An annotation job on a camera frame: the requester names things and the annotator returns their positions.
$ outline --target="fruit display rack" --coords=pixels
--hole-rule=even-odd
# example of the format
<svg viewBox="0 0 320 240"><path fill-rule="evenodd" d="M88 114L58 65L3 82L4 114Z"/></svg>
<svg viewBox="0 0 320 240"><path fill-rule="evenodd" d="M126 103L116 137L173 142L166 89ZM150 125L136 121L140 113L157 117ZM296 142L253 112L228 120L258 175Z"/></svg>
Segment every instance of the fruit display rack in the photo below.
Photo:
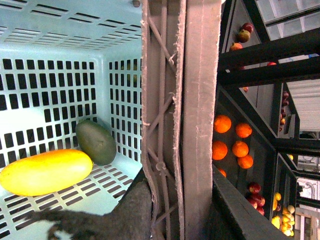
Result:
<svg viewBox="0 0 320 240"><path fill-rule="evenodd" d="M310 177L297 169L297 155L320 156L319 140L299 139L300 118L286 83L318 79L320 58L281 64L278 60L319 53L319 44L311 39L319 39L320 31L270 41L256 3L250 2L230 0L223 8L215 116L228 116L233 126L223 134L213 132L213 141L224 141L228 148L225 159L213 160L213 164L226 172L227 180L243 196L250 182L260 184L264 216L272 222L282 215L283 207L296 207L297 177ZM233 43L242 41L237 35L246 23L252 23L254 30L242 47L234 49ZM253 130L243 139L253 155L249 169L241 169L231 151L239 140L235 133L239 122L248 123ZM320 174L312 177L320 179ZM276 193L282 196L280 211L273 210Z"/></svg>
<svg viewBox="0 0 320 240"><path fill-rule="evenodd" d="M231 120L231 128L225 133L213 133L213 141L222 141L227 145L228 152L222 160L213 160L218 169L226 172L226 178L243 195L248 194L248 184L257 182L261 186L261 195L265 198L263 206L265 217L271 219L273 197L273 172L275 167L275 150L259 131L258 127L241 110L234 99L221 87L217 87L215 116L225 115ZM235 131L236 125L247 123L252 128L252 134L247 138L240 138ZM249 147L249 154L253 157L253 166L243 169L232 152L236 141L243 141Z"/></svg>

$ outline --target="black metal frame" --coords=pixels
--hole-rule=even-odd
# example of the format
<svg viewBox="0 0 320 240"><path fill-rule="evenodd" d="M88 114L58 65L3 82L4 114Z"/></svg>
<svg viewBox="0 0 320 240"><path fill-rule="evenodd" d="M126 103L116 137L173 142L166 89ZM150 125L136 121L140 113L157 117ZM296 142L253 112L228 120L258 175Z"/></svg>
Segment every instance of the black metal frame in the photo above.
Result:
<svg viewBox="0 0 320 240"><path fill-rule="evenodd" d="M225 39L229 39L226 35L227 27L230 26L230 14L235 11L234 8L236 1L242 1L247 9L248 15L254 24L255 31L260 38L261 44L245 47L237 51L227 51ZM275 21L270 21L267 26L272 26L289 19L299 18L308 14L319 11L319 7L314 7L297 14L285 16ZM273 66L265 66L259 68L251 68L246 70L236 70L242 66L249 66L254 64L263 64L266 62L276 62L279 59L288 57L308 55L320 53L320 29L313 29L301 34L281 38L278 40L270 41L266 25L262 20L257 3L255 0L227 0L224 6L221 27L221 40L219 50L221 52L218 63L217 82L221 85L222 91L226 91L234 102L243 110L249 119L259 127L261 134L267 139L272 147L275 148L275 157L281 156L282 161L287 166L288 171L291 173L292 179L298 177L310 178L320 180L320 173L307 172L298 170L298 155L308 155L320 157L320 140L305 140L299 139L300 131L300 118L295 108L291 103L289 110L295 114L294 121L294 136L292 138L278 138L279 129L279 115L281 110L281 98L284 90L289 90L286 82L312 80L320 78L320 57L313 57L306 60L295 62L288 62ZM274 84L274 95L280 99L273 99L272 108L278 109L279 112L272 112L273 116L271 123L268 124L264 118L257 112L257 109L250 104L249 99L246 97L241 87L259 86ZM294 156L293 161L287 154ZM276 166L270 167L268 170L270 177L276 174ZM291 203L299 203L301 200L297 199L297 182L290 182L290 196ZM304 204L313 204L312 202L304 201Z"/></svg>
<svg viewBox="0 0 320 240"><path fill-rule="evenodd" d="M301 11L298 11L298 12L295 12L295 13L292 13L292 14L288 14L288 15L285 15L283 17L280 17L280 18L277 18L277 19L274 19L274 20L267 21L265 23L265 26L266 27L271 27L271 26L274 26L274 25L277 25L277 24L281 24L281 23L284 23L284 22L287 22L287 21L298 19L298 18L307 16L307 15L310 15L310 14L318 13L318 12L320 12L320 6L310 7L310 8L305 9L305 10L301 10Z"/></svg>

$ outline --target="crate wall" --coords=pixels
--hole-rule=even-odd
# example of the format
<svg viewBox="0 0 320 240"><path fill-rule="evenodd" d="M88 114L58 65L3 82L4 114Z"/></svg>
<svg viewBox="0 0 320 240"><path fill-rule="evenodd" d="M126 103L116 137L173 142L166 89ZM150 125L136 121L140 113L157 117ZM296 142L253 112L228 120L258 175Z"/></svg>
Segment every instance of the crate wall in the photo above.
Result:
<svg viewBox="0 0 320 240"><path fill-rule="evenodd" d="M82 119L107 128L117 143L111 164L95 165L67 189L23 197L0 187L0 239L43 240L50 224L25 220L27 213L103 215L141 168L141 9L127 1L0 0L0 14L0 170L79 149Z"/></svg>

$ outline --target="yellow fruit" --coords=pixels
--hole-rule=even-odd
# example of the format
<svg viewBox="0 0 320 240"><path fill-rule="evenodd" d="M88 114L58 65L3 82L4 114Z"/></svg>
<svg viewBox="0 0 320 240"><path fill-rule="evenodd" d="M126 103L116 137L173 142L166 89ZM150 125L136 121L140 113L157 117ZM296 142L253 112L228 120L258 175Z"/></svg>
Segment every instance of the yellow fruit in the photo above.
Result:
<svg viewBox="0 0 320 240"><path fill-rule="evenodd" d="M289 237L291 235L291 230L288 229L288 230L284 231L283 233L284 233L284 235Z"/></svg>
<svg viewBox="0 0 320 240"><path fill-rule="evenodd" d="M288 211L288 209L286 207L283 208L282 210L282 214L290 214L290 212Z"/></svg>
<svg viewBox="0 0 320 240"><path fill-rule="evenodd" d="M287 226L285 225L285 224L282 224L281 226L280 226L280 230L281 230L281 232L285 232L285 231L287 231L288 230L288 228L287 228Z"/></svg>
<svg viewBox="0 0 320 240"><path fill-rule="evenodd" d="M275 197L275 199L276 199L277 201L280 201L280 200L281 200L281 194L280 194L279 192L276 192L276 193L274 194L274 197Z"/></svg>
<svg viewBox="0 0 320 240"><path fill-rule="evenodd" d="M288 223L290 222L290 218L288 218L287 216L282 216L282 222Z"/></svg>
<svg viewBox="0 0 320 240"><path fill-rule="evenodd" d="M271 219L271 223L272 223L277 229L279 229L279 228L280 228L280 217L274 216L274 217Z"/></svg>
<svg viewBox="0 0 320 240"><path fill-rule="evenodd" d="M289 211L291 214L293 214L293 213L295 212L295 207L292 206L292 205L289 205L289 206L287 207L287 209L288 209L288 211Z"/></svg>
<svg viewBox="0 0 320 240"><path fill-rule="evenodd" d="M54 150L15 161L0 173L0 184L19 196L39 196L66 189L93 168L89 156L74 149Z"/></svg>
<svg viewBox="0 0 320 240"><path fill-rule="evenodd" d="M288 218L291 218L292 217L292 214L291 213L289 213L289 214L284 214L286 217L288 217Z"/></svg>
<svg viewBox="0 0 320 240"><path fill-rule="evenodd" d="M278 201L276 198L273 199L273 204L272 204L272 211L275 211L277 209Z"/></svg>

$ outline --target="shelf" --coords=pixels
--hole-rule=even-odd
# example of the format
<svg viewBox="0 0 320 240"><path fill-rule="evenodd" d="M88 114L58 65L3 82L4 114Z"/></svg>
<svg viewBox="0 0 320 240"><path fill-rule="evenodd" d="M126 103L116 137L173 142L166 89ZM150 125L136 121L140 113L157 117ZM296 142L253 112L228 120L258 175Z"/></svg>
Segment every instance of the shelf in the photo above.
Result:
<svg viewBox="0 0 320 240"><path fill-rule="evenodd" d="M279 212L273 211L272 217L276 215L281 216L283 207L287 207L288 205L296 207L297 179L281 154L278 154L277 157L273 196L276 192L281 194L281 200L278 201L281 205L281 210Z"/></svg>
<svg viewBox="0 0 320 240"><path fill-rule="evenodd" d="M275 166L275 150L260 133L257 126L250 118L242 112L240 107L232 101L222 87L218 87L218 99L215 106L215 116L226 115L231 119L231 128L226 133L213 132L214 141L222 141L228 147L228 153L222 160L213 160L217 168L226 171L227 179L243 195L248 193L248 184L257 182L261 185L261 195L265 198L265 217L270 218L270 208L272 203L272 182ZM252 134L247 138L240 138L235 132L238 123L248 123L251 125ZM239 167L237 157L232 153L232 145L236 141L243 141L249 147L249 154L253 157L253 166L249 169Z"/></svg>

